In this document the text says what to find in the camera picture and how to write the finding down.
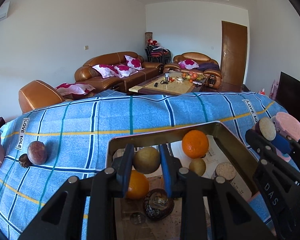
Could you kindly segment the sugarcane piece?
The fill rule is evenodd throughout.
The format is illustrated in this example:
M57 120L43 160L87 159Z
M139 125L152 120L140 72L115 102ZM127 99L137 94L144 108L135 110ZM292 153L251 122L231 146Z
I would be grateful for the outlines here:
M216 166L215 177L221 176L231 182L237 174L235 167L231 163L220 163Z
M266 140L273 141L276 137L276 128L268 117L263 117L254 125L254 130Z

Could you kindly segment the small brown kiwi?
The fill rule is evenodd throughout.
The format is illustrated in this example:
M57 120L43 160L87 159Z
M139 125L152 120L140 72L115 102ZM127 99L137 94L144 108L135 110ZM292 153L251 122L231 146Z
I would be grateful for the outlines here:
M206 171L206 163L202 158L192 159L189 170L201 177Z

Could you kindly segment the large orange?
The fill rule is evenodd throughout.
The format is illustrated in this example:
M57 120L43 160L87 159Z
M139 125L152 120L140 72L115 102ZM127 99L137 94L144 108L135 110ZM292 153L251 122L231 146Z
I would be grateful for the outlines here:
M209 150L209 140L205 133L191 130L181 142L183 152L191 159L204 158Z

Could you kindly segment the wrinkled dark brown fruit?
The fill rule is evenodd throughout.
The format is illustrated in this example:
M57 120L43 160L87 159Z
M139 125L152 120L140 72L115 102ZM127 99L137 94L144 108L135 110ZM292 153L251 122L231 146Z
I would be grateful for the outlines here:
M149 220L157 222L172 213L174 209L174 200L168 198L165 190L152 189L146 194L142 208Z

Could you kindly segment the large purple passion fruit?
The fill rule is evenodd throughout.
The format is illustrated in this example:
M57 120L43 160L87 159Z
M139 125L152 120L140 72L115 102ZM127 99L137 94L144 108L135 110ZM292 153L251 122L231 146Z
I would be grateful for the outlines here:
M27 156L31 163L42 165L47 160L47 151L45 145L41 141L33 141L27 148Z

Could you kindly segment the small dark passion fruit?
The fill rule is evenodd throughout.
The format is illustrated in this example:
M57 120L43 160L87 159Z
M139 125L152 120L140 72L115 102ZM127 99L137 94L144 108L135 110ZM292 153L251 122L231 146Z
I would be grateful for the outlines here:
M19 157L19 164L23 168L28 168L28 167L32 166L32 162L29 160L28 155L26 153L22 154Z

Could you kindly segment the pink cartoon cup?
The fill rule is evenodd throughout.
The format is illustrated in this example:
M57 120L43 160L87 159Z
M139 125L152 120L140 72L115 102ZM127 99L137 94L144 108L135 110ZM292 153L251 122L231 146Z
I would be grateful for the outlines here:
M288 144L285 143L284 139L289 136L296 142L300 140L300 122L285 112L278 112L270 120L276 129L276 137L271 141L271 144L276 147L277 155L289 162L291 157L288 154Z

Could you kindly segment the black television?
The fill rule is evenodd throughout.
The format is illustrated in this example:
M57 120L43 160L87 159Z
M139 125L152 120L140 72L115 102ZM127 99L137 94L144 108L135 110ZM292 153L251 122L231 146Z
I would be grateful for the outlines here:
M281 72L275 101L300 122L300 81Z

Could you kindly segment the pink tin box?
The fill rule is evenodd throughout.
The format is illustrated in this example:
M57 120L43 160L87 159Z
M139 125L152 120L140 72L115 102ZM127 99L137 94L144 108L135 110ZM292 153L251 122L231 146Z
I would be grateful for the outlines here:
M113 138L108 144L108 163L112 163L118 149L127 148L132 153L135 147L159 147L165 191L169 197L182 200L180 239L207 239L208 234L212 239L273 239L266 224L229 182L222 177L199 177L170 154L167 145L181 140L194 129L214 137L251 192L256 193L257 187L252 181L256 160L218 121Z

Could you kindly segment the blue plaid tablecloth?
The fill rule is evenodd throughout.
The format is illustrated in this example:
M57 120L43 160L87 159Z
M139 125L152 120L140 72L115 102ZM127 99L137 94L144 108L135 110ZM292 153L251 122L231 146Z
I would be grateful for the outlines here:
M257 119L282 106L255 92L201 92L180 96L103 92L94 98L35 109L0 128L5 159L0 167L0 239L18 239L70 177L93 177L106 166L108 142L119 136L222 122L240 140ZM33 141L47 160L23 168L19 157Z

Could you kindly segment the wooden coffee table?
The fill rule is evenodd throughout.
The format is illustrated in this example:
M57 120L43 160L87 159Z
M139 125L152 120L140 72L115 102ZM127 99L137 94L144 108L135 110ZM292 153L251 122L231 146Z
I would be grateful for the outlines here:
M204 75L167 72L142 82L128 91L133 94L146 95L181 95L203 91L206 81L207 78Z

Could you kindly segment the brown leather ottoman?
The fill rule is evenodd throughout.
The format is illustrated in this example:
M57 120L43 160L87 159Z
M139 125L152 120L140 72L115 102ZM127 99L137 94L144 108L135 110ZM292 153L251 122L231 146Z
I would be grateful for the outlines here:
M30 112L65 101L55 88L41 80L34 80L18 92L18 101L22 113Z

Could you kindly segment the floral pillow left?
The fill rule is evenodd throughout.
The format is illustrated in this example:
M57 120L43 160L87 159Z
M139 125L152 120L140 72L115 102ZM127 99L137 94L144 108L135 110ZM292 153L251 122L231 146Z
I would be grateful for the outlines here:
M97 64L93 66L93 69L100 73L103 79L108 77L118 77L113 66L107 64Z

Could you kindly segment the brown leather three-seat sofa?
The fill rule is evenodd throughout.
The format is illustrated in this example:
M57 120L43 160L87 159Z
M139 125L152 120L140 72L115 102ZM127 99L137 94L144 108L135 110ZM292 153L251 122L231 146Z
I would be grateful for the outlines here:
M162 73L163 64L145 62L132 51L104 54L88 60L75 72L76 83L93 86L98 92L118 89L127 93L130 88Z

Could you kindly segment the white wall air conditioner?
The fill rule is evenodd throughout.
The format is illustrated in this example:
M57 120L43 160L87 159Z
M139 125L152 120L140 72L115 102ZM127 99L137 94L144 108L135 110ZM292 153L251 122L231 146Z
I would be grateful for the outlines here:
M0 21L6 19L8 17L9 8L10 8L10 2L5 2L0 7Z

